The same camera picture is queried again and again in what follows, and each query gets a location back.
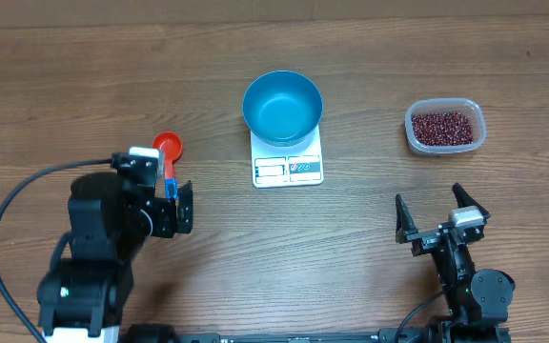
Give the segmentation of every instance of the gray plastic container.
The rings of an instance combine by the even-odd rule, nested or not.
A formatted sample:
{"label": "gray plastic container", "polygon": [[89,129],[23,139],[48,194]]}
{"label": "gray plastic container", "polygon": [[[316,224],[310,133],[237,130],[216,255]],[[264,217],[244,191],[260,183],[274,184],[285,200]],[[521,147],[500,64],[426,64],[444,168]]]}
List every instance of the gray plastic container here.
{"label": "gray plastic container", "polygon": [[[457,146],[427,146],[417,141],[412,128],[413,114],[452,111],[459,111],[469,119],[474,134],[474,143]],[[406,112],[405,125],[410,150],[420,155],[443,155],[473,151],[486,140],[486,123],[484,122],[482,109],[477,103],[466,98],[440,98],[418,101]]]}

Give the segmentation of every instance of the wall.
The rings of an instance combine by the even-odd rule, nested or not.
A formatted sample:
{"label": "wall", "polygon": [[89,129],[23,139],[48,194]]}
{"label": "wall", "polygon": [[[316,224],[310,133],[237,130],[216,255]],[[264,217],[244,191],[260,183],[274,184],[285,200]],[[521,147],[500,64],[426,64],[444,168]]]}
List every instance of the wall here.
{"label": "wall", "polygon": [[0,29],[549,14],[549,0],[0,0]]}

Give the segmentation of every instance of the wooden tabletop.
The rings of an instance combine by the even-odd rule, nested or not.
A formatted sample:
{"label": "wooden tabletop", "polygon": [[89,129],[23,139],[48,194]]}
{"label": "wooden tabletop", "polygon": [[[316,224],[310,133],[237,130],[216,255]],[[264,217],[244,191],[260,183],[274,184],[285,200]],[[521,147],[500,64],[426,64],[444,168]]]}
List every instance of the wooden tabletop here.
{"label": "wooden tabletop", "polygon": [[[258,190],[247,86],[272,70],[320,88],[325,182]],[[484,110],[475,153],[410,153],[414,102],[469,97]],[[396,327],[438,290],[429,256],[395,242],[401,193],[421,230],[456,204],[460,182],[493,217],[471,246],[478,269],[517,281],[515,342],[549,342],[549,16],[0,30],[0,203],[47,166],[184,141],[178,179],[194,184],[193,232],[153,239],[134,263],[124,327],[181,333],[372,332]],[[0,268],[36,322],[36,288],[70,229],[63,171],[4,216]],[[445,313],[444,302],[413,320]],[[32,342],[0,295],[0,342]]]}

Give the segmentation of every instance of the cable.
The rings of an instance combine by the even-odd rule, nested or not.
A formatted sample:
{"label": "cable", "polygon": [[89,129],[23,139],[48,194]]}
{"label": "cable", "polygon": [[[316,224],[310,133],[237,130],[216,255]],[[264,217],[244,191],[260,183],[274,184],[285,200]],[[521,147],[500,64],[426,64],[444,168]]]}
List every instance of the cable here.
{"label": "cable", "polygon": [[399,327],[397,328],[397,331],[396,331],[396,336],[394,337],[393,339],[393,342],[394,343],[399,343],[399,335],[401,334],[401,331],[404,329],[404,327],[406,326],[406,324],[408,324],[408,322],[410,321],[410,319],[412,319],[413,316],[415,316],[415,314],[419,313],[422,309],[426,308],[427,306],[429,306],[431,303],[433,303],[434,301],[436,301],[436,299],[438,299],[439,297],[443,296],[446,292],[448,292],[448,290],[444,291],[439,291],[438,293],[436,293],[435,295],[433,295],[432,297],[430,297],[429,299],[425,300],[422,304],[418,305],[414,310],[412,310],[410,313],[408,313],[408,315],[406,315],[406,317],[404,318],[404,320],[401,321],[401,324],[399,324]]}
{"label": "cable", "polygon": [[[60,165],[60,166],[56,166],[56,167],[46,168],[42,171],[39,171],[39,172],[33,174],[32,176],[26,178],[23,182],[19,183],[18,186],[16,186],[16,188],[14,188],[11,191],[11,193],[8,194],[8,196],[6,197],[4,202],[1,204],[1,206],[0,206],[0,222],[1,222],[1,217],[4,215],[4,211],[6,210],[6,208],[10,204],[10,202],[14,199],[14,197],[20,191],[22,191],[25,187],[27,187],[27,185],[29,183],[35,181],[36,179],[38,179],[38,178],[40,178],[44,175],[47,175],[51,172],[58,172],[58,171],[62,171],[62,170],[65,170],[65,169],[71,169],[71,168],[77,168],[77,167],[83,167],[83,166],[100,165],[100,164],[111,164],[111,163],[112,163],[112,161],[110,159],[73,162],[73,163],[64,164],[64,165]],[[8,305],[10,305],[11,310],[18,316],[20,321],[23,322],[23,324],[25,324],[25,326],[27,327],[27,329],[29,329],[29,332],[33,335],[33,337],[35,337],[35,339],[39,343],[47,343],[46,339],[41,335],[41,333],[39,333],[37,328],[35,328],[33,323],[31,323],[31,321],[22,312],[22,310],[20,310],[20,308],[18,307],[18,305],[16,304],[14,299],[12,299],[10,293],[8,292],[8,289],[6,289],[6,286],[4,285],[3,280],[1,279],[1,274],[0,274],[0,292],[1,292],[1,295],[3,295],[4,299],[6,299],[6,301],[8,302]]]}

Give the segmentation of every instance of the bowl of beans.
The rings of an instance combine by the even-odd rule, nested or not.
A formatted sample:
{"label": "bowl of beans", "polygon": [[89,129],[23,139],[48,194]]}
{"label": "bowl of beans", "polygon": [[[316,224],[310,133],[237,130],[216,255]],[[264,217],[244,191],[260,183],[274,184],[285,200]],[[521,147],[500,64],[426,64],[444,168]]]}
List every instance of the bowl of beans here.
{"label": "bowl of beans", "polygon": [[410,150],[421,155],[472,151],[486,140],[482,109],[465,98],[418,101],[406,112],[405,126]]}

